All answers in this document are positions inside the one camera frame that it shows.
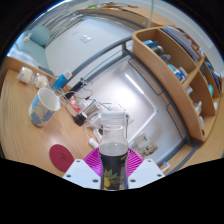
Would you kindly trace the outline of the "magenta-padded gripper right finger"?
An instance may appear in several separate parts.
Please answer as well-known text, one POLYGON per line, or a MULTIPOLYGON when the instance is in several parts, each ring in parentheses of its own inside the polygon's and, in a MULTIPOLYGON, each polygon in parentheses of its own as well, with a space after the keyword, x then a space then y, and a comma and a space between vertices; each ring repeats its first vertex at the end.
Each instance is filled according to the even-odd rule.
POLYGON ((164 177, 163 172, 152 159, 144 159, 133 149, 128 149, 126 161, 127 188, 136 189, 164 177))

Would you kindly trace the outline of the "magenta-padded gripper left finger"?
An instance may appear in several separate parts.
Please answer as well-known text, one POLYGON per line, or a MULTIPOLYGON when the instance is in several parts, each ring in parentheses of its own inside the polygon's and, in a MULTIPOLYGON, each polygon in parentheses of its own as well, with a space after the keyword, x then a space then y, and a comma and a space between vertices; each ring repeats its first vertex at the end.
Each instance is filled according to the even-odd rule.
POLYGON ((92 150, 84 159, 76 159, 63 178, 83 188, 101 187, 101 159, 99 149, 92 150))

